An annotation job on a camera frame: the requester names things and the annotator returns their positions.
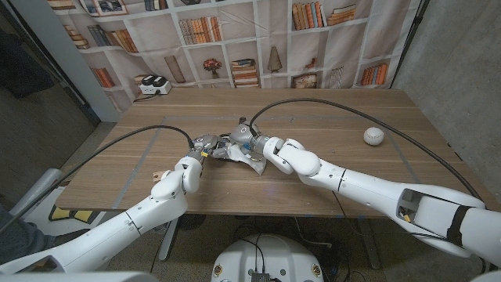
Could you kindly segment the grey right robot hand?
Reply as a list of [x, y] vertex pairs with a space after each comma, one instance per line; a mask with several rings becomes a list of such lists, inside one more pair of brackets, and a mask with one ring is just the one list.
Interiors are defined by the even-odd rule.
[[253, 125], [252, 129], [256, 131], [257, 136], [252, 135], [249, 125], [238, 124], [230, 133], [229, 138], [232, 143], [238, 145], [245, 156], [259, 161], [264, 157], [263, 150], [269, 136], [262, 135], [257, 125]]

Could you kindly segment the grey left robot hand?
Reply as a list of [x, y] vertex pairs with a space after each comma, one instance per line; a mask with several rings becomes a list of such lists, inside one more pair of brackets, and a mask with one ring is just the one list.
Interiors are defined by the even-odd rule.
[[229, 157], [226, 147], [229, 144], [227, 135], [205, 134], [193, 140], [194, 148], [188, 152], [190, 157], [202, 162], [206, 157], [226, 159]]

